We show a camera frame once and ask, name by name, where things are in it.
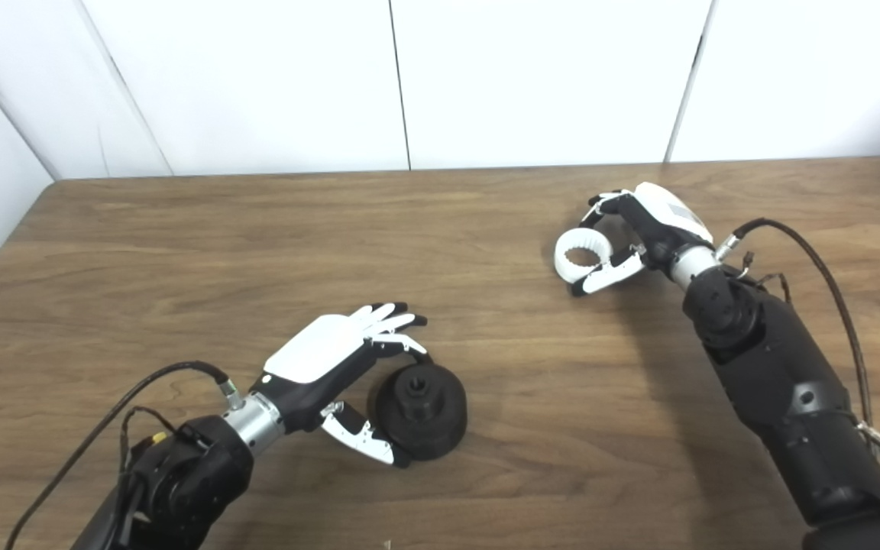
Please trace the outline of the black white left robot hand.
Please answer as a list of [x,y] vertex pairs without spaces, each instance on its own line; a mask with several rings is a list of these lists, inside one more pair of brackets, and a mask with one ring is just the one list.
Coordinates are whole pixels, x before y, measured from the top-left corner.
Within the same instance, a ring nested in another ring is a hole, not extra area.
[[260,453],[282,436],[324,429],[364,456],[406,469],[409,454],[339,397],[380,359],[405,353],[416,364],[429,364],[427,349],[404,334],[426,324],[426,317],[409,312],[404,302],[366,304],[349,315],[315,318],[266,359],[247,404],[259,407],[269,425],[264,435],[245,441]]

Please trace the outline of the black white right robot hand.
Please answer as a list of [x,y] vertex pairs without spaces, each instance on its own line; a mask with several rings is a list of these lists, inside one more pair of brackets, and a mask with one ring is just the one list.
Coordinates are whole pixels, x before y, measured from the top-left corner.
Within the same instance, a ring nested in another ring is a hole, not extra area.
[[[616,250],[597,230],[608,216],[620,217],[638,243]],[[687,291],[719,265],[705,224],[672,192],[649,182],[591,198],[586,215],[555,248],[556,272],[572,296],[591,295],[644,270],[659,271]]]

